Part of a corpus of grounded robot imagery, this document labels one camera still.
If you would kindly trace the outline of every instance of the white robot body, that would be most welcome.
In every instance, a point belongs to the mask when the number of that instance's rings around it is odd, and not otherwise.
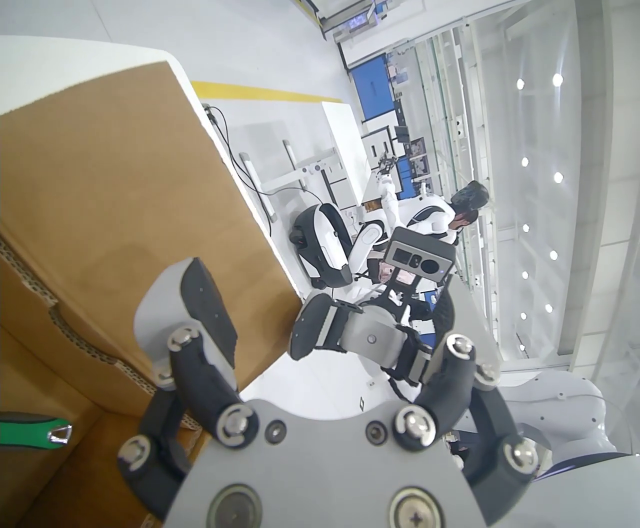
[[[602,393],[586,378],[566,371],[543,371],[522,385],[499,390],[521,433],[551,450],[554,464],[617,452],[605,432]],[[456,429],[476,430],[468,413]]]

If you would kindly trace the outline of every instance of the white wall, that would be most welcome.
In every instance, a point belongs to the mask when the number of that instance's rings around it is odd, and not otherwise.
[[[393,44],[426,35],[440,28],[461,22],[492,8],[506,8],[510,4],[500,0],[406,0],[389,10],[379,25],[354,36],[342,44],[342,52],[349,66],[364,58],[379,54]]]

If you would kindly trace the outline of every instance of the white ceiling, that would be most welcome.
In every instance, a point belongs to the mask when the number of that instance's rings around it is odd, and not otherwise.
[[[578,204],[582,98],[575,3],[533,0],[473,24],[481,48],[499,240],[494,317],[500,349],[507,359],[544,357],[559,344]],[[559,88],[552,84],[556,73],[564,77]],[[518,79],[525,81],[523,90],[516,87]],[[554,182],[555,172],[564,175],[562,183]]]

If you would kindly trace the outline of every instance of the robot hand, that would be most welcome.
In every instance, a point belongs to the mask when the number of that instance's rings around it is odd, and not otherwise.
[[[419,278],[427,273],[419,260],[438,255],[427,255],[415,237],[399,230],[385,260],[399,269],[416,263]],[[415,284],[392,285],[404,296]],[[291,350],[318,342],[343,352],[369,347],[419,377],[414,403],[316,421],[266,401],[243,402],[233,375],[236,331],[206,268],[187,259],[158,277],[136,313],[136,339],[159,389],[118,467],[142,503],[166,528],[481,528],[502,517],[535,463],[500,393],[481,376],[474,344],[455,334],[452,306],[430,350],[384,316],[384,303],[314,299],[321,301],[307,303],[296,321]],[[192,467],[175,439],[186,408],[214,438]],[[467,408],[483,444],[460,471],[441,438]]]

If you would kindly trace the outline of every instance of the silver washer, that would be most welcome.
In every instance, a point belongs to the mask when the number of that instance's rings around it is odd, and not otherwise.
[[[412,438],[420,440],[424,447],[428,447],[436,438],[436,424],[432,416],[418,405],[408,405],[400,409],[396,415],[396,431],[407,433]]]
[[[471,351],[474,348],[474,343],[466,335],[461,333],[450,333],[447,336],[447,349],[456,358],[470,359]]]
[[[136,435],[128,439],[118,451],[118,458],[129,464],[129,471],[135,471],[149,458],[151,442],[145,435]]]
[[[512,468],[525,475],[531,475],[538,467],[538,452],[526,438],[516,445],[504,444],[504,456]]]
[[[200,332],[190,326],[183,326],[171,332],[169,339],[166,341],[166,345],[171,352],[179,352],[182,347],[191,342],[191,339],[195,339],[200,335]]]
[[[441,528],[442,516],[435,500],[420,488],[400,490],[391,501],[392,528]]]
[[[234,403],[227,407],[216,423],[216,437],[222,445],[237,447],[244,443],[244,432],[248,426],[248,417],[253,414],[243,403]]]

